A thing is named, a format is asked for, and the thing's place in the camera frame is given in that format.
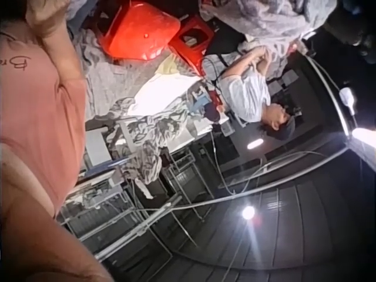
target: red plastic stool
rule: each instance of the red plastic stool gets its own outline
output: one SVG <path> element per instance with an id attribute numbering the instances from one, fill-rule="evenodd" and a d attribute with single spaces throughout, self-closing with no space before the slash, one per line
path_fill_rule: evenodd
<path id="1" fill-rule="evenodd" d="M 184 41 L 184 36 L 194 38 L 196 42 L 189 46 Z M 173 37 L 169 43 L 170 49 L 182 57 L 194 71 L 203 76 L 201 64 L 206 48 L 214 36 L 214 32 L 208 27 L 202 18 L 193 16 L 182 25 L 180 31 Z"/>
<path id="2" fill-rule="evenodd" d="M 101 2 L 94 22 L 100 45 L 115 59 L 154 59 L 180 29 L 173 16 L 129 0 Z"/>

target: ceiling light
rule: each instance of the ceiling light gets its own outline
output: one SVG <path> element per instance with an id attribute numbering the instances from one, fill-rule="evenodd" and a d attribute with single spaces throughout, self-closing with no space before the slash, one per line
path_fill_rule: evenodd
<path id="1" fill-rule="evenodd" d="M 250 220 L 254 217 L 254 214 L 256 213 L 254 207 L 252 206 L 247 206 L 244 208 L 243 212 L 241 215 L 243 216 L 244 219 Z"/>
<path id="2" fill-rule="evenodd" d="M 355 128 L 352 136 L 376 149 L 376 131 L 366 128 Z"/>
<path id="3" fill-rule="evenodd" d="M 355 96 L 352 90 L 349 87 L 342 88 L 340 90 L 340 97 L 343 105 L 348 107 L 352 116 L 355 115 L 354 105 L 355 105 Z"/>
<path id="4" fill-rule="evenodd" d="M 264 140 L 262 138 L 259 138 L 255 141 L 252 141 L 251 143 L 249 143 L 248 146 L 247 146 L 247 149 L 252 150 L 252 149 L 260 146 L 262 143 L 264 143 Z"/>
<path id="5" fill-rule="evenodd" d="M 124 138 L 121 138 L 121 139 L 118 139 L 115 143 L 115 145 L 124 145 L 126 144 L 127 142 L 125 141 Z"/>

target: person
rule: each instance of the person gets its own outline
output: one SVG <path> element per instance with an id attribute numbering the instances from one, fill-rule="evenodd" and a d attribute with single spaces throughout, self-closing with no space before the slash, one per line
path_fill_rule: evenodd
<path id="1" fill-rule="evenodd" d="M 219 89 L 230 109 L 246 122 L 261 122 L 267 135 L 286 140 L 295 130 L 295 120 L 279 104 L 271 103 L 266 75 L 271 56 L 265 46 L 246 54 L 237 50 L 244 35 L 219 22 L 206 50 L 202 67 L 206 79 Z"/>
<path id="2" fill-rule="evenodd" d="M 11 281 L 113 281 L 54 217 L 85 146 L 86 82 L 69 0 L 0 4 L 2 267 Z"/>

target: yellow cloth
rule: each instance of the yellow cloth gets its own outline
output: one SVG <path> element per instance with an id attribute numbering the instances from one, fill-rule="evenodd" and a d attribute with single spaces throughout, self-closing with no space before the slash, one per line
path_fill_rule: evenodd
<path id="1" fill-rule="evenodd" d="M 175 73 L 179 73 L 177 70 L 176 65 L 176 55 L 171 54 L 169 55 L 158 67 L 157 71 L 155 73 L 161 74 L 161 75 L 173 75 Z"/>

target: white t-shirt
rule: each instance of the white t-shirt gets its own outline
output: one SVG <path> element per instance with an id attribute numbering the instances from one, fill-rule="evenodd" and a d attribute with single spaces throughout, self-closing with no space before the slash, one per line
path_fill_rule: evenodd
<path id="1" fill-rule="evenodd" d="M 220 78 L 218 87 L 231 110 L 246 122 L 261 121 L 263 104 L 270 105 L 270 94 L 264 76 L 251 66 L 241 76 Z"/>

